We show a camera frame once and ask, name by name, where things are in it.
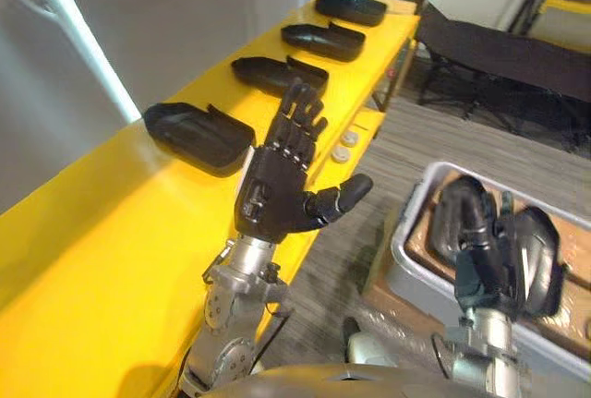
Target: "white pipe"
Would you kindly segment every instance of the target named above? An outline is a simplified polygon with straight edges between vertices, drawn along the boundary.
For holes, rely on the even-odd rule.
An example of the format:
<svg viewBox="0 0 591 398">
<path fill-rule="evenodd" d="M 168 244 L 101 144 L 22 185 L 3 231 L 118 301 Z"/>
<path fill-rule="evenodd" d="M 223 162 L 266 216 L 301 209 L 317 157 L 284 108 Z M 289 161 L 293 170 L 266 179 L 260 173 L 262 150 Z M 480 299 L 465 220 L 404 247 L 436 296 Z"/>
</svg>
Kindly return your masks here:
<svg viewBox="0 0 591 398">
<path fill-rule="evenodd" d="M 121 115 L 129 123 L 140 119 L 141 115 L 138 107 L 134 104 L 111 64 L 109 64 L 103 49 L 96 41 L 76 2 L 74 0 L 46 1 L 57 15 L 58 22 L 66 36 L 74 44 L 90 71 L 101 82 Z"/>
</svg>

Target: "cable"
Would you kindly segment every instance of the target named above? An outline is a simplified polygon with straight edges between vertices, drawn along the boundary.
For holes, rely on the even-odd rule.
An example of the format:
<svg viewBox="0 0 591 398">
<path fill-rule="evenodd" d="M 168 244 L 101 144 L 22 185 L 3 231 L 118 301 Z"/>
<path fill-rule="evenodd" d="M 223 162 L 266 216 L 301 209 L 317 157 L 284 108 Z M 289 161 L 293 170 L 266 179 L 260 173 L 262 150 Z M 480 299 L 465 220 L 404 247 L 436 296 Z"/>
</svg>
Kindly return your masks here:
<svg viewBox="0 0 591 398">
<path fill-rule="evenodd" d="M 252 372 L 252 369 L 255 368 L 255 366 L 257 365 L 257 363 L 259 362 L 259 360 L 262 358 L 263 355 L 265 355 L 265 352 L 267 351 L 267 349 L 269 348 L 269 346 L 271 345 L 271 343 L 273 342 L 273 340 L 275 339 L 275 337 L 279 334 L 279 332 L 281 331 L 281 329 L 283 328 L 283 326 L 285 325 L 285 323 L 287 322 L 287 320 L 289 320 L 289 318 L 292 316 L 292 313 L 294 313 L 294 310 L 292 308 L 290 308 L 287 312 L 271 312 L 269 310 L 269 305 L 265 305 L 265 308 L 267 309 L 267 311 L 271 314 L 272 317 L 274 318 L 281 318 L 282 321 L 279 323 L 279 325 L 277 326 L 277 329 L 275 329 L 271 335 L 271 337 L 269 338 L 269 340 L 267 341 L 267 343 L 265 343 L 259 350 L 259 352 L 257 353 L 257 356 L 255 356 L 254 361 L 252 362 L 252 367 L 250 368 L 250 372 L 248 372 L 248 374 L 250 374 Z"/>
<path fill-rule="evenodd" d="M 431 344 L 433 345 L 433 352 L 435 352 L 435 357 L 437 358 L 437 364 L 440 365 L 441 373 L 443 374 L 443 376 L 445 377 L 445 379 L 448 380 L 450 378 L 450 375 L 447 373 L 447 370 L 445 370 L 445 367 L 443 366 L 443 360 L 441 359 L 440 349 L 437 347 L 437 344 L 435 343 L 435 338 L 436 337 L 441 340 L 441 342 L 443 343 L 443 345 L 445 345 L 445 340 L 437 332 L 433 332 L 431 334 Z"/>
</svg>

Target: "yellow surface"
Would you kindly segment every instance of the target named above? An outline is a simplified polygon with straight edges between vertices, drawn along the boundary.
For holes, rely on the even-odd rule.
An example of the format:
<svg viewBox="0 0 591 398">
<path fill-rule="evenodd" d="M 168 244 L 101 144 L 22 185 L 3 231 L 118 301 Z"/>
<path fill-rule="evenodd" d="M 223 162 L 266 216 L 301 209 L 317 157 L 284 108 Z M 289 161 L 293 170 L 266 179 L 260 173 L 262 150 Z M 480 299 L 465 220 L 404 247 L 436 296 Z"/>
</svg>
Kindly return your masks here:
<svg viewBox="0 0 591 398">
<path fill-rule="evenodd" d="M 308 5 L 283 24 L 298 21 L 326 18 Z M 321 66 L 331 74 L 323 97 L 329 127 L 312 180 L 338 184 L 356 161 L 325 163 L 330 149 L 416 23 L 388 15 L 377 28 L 345 24 L 368 36 L 349 64 L 297 52 L 281 43 L 277 26 L 170 101 L 213 103 L 252 125 L 261 141 L 277 100 L 238 83 L 230 61 L 295 54 Z M 364 109 L 359 125 L 375 131 L 381 117 Z M 355 160 L 368 142 L 365 136 Z M 0 396 L 124 398 L 166 389 L 199 327 L 200 275 L 235 233 L 237 179 L 172 159 L 137 122 L 0 216 Z M 275 260 L 287 282 L 315 236 L 290 235 L 278 247 Z"/>
<path fill-rule="evenodd" d="M 565 12 L 580 13 L 583 15 L 591 14 L 591 4 L 580 1 L 570 0 L 545 0 L 542 7 L 539 9 L 540 13 L 545 13 L 548 7 L 558 8 Z"/>
</svg>

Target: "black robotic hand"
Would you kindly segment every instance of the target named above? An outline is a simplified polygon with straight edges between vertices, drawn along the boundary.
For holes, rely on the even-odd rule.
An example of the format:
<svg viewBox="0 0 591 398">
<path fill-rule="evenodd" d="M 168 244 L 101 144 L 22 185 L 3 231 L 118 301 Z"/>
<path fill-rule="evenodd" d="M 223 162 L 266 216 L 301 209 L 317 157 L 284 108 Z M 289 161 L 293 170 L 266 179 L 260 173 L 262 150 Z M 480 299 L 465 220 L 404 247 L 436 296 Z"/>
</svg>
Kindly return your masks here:
<svg viewBox="0 0 591 398">
<path fill-rule="evenodd" d="M 324 117 L 315 122 L 322 108 L 317 93 L 300 80 L 285 92 L 238 193 L 235 226 L 241 234 L 280 243 L 289 233 L 336 221 L 371 190 L 371 179 L 359 174 L 318 194 L 304 191 L 316 139 L 328 124 Z"/>
</svg>

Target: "robotic hand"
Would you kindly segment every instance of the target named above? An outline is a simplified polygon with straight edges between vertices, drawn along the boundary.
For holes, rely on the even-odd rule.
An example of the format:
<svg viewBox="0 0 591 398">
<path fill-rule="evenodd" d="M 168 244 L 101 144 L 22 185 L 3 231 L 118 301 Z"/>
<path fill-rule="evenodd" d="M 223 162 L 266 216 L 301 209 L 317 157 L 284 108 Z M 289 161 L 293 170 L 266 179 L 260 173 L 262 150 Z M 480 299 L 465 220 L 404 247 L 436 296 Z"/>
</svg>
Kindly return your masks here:
<svg viewBox="0 0 591 398">
<path fill-rule="evenodd" d="M 315 90 L 297 81 L 282 98 L 263 145 L 257 147 L 235 204 L 238 232 L 281 243 L 294 232 L 320 229 L 353 209 L 373 185 L 355 175 L 340 188 L 306 192 L 316 140 L 327 126 L 318 122 L 323 105 Z"/>
<path fill-rule="evenodd" d="M 321 110 L 317 93 L 295 82 L 254 152 L 235 203 L 238 238 L 203 274 L 210 285 L 204 320 L 179 380 L 188 396 L 243 378 L 252 369 L 265 305 L 281 303 L 287 290 L 272 263 L 276 245 L 289 233 L 336 221 L 372 187 L 368 176 L 355 175 L 317 194 L 304 190 L 316 139 L 327 126 L 325 118 L 315 122 Z"/>
</svg>

